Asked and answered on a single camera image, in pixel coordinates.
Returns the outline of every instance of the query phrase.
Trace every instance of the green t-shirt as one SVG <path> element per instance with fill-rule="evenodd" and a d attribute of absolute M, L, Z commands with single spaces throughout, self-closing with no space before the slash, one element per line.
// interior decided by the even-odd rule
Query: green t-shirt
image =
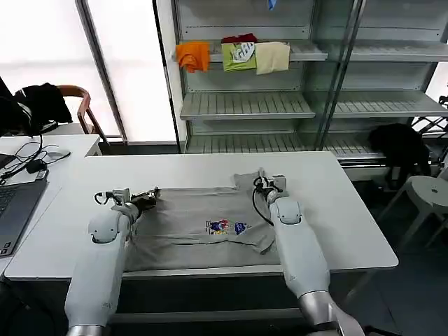
<path fill-rule="evenodd" d="M 247 69 L 255 69 L 257 67 L 255 57 L 255 43 L 224 43 L 223 50 L 223 67 L 224 71 L 240 71 Z"/>

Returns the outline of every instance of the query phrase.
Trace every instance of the red cloth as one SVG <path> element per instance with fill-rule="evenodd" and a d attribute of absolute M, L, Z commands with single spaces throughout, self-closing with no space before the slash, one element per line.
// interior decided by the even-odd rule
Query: red cloth
<path fill-rule="evenodd" d="M 241 42 L 254 42 L 257 43 L 258 39 L 252 34 L 229 36 L 221 40 L 221 43 L 241 43 Z"/>

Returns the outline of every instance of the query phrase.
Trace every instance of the orange cloth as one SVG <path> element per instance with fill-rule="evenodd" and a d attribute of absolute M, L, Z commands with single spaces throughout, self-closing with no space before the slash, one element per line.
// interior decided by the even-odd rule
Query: orange cloth
<path fill-rule="evenodd" d="M 179 66 L 186 67 L 188 72 L 207 72 L 210 63 L 209 44 L 196 41 L 176 45 L 176 58 Z"/>

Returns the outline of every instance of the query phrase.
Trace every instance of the white table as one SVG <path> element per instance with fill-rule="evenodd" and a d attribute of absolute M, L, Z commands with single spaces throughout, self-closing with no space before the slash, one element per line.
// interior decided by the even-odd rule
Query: white table
<path fill-rule="evenodd" d="M 36 136 L 33 139 L 28 136 L 5 136 L 0 138 L 0 153 L 3 154 L 15 154 L 15 152 L 23 145 L 30 141 L 39 142 L 39 138 Z M 43 146 L 46 145 L 58 145 L 59 148 L 66 149 L 71 152 L 69 157 L 63 160 L 48 165 L 49 174 L 47 177 L 47 187 L 43 193 L 37 207 L 35 208 L 30 221 L 22 234 L 22 238 L 18 243 L 18 246 L 23 243 L 28 234 L 32 231 L 35 224 L 39 221 L 39 218 L 45 213 L 46 209 L 50 206 L 51 202 L 56 198 L 57 194 L 62 188 L 62 184 L 69 181 L 74 175 L 73 171 L 77 167 L 78 163 L 86 155 L 101 155 L 101 151 L 98 147 L 99 136 L 96 134 L 89 135 L 48 135 L 43 136 Z M 38 144 L 26 145 L 20 154 L 23 156 L 31 155 L 39 148 Z M 57 151 L 57 147 L 49 147 L 48 150 Z M 6 185 L 14 183 L 24 183 L 34 181 L 36 179 L 35 174 L 28 174 L 26 170 L 21 171 L 13 178 L 9 179 Z M 8 257 L 0 258 L 0 276 L 4 273 L 6 266 L 13 259 L 15 254 Z"/>
<path fill-rule="evenodd" d="M 133 192 L 163 188 L 232 186 L 234 173 L 265 168 L 284 174 L 322 245 L 333 272 L 393 268 L 398 259 L 329 152 L 86 157 L 41 217 L 5 271 L 11 280 L 71 278 L 88 234 L 90 219 L 102 210 L 93 195 L 103 190 Z M 280 265 L 135 272 L 128 277 L 219 276 L 280 273 Z"/>

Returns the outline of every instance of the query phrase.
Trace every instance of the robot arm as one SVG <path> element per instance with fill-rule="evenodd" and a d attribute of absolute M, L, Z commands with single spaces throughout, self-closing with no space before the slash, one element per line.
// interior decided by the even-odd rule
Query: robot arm
<path fill-rule="evenodd" d="M 304 317 L 319 329 L 334 330 L 334 335 L 364 336 L 359 323 L 343 312 L 328 292 L 330 272 L 325 256 L 298 202 L 285 197 L 285 177 L 268 181 L 260 171 L 259 181 L 259 190 L 269 204 L 285 282 Z"/>
<path fill-rule="evenodd" d="M 71 278 L 65 301 L 69 336 L 100 336 L 115 313 L 125 268 L 125 245 L 141 212 L 153 207 L 158 189 L 130 197 L 129 189 L 105 195 L 115 206 L 89 224 L 86 247 Z"/>

